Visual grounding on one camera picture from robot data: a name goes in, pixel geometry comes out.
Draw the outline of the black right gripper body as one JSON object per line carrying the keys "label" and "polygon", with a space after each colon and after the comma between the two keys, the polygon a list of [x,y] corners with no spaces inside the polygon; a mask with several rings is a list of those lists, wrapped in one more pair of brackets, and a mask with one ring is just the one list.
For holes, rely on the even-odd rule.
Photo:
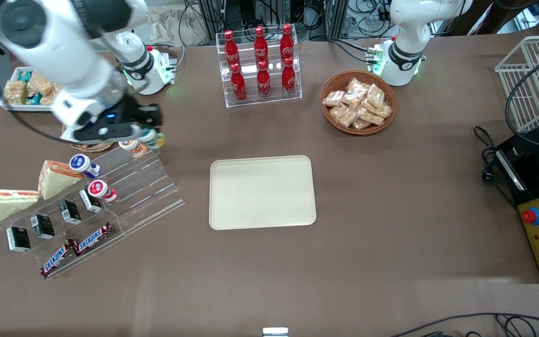
{"label": "black right gripper body", "polygon": [[104,110],[93,122],[73,131],[73,138],[81,144],[99,144],[128,140],[130,124],[140,125],[139,104],[132,96],[124,96],[113,107]]}

